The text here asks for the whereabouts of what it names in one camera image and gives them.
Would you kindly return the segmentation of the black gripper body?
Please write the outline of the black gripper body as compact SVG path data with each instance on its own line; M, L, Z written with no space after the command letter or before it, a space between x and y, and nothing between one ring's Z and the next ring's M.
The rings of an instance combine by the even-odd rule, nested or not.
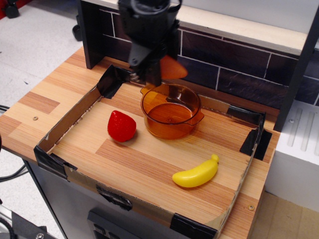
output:
M179 20L173 14L150 17L121 14L120 17L123 31L132 42L128 63L135 78L161 85L160 60L165 56L177 59Z

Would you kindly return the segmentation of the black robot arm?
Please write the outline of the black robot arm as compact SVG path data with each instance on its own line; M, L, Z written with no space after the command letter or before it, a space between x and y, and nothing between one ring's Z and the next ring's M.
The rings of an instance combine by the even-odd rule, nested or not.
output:
M166 56L177 59L180 0L120 0L118 7L122 28L132 46L128 63L133 77L144 83L161 85L160 60Z

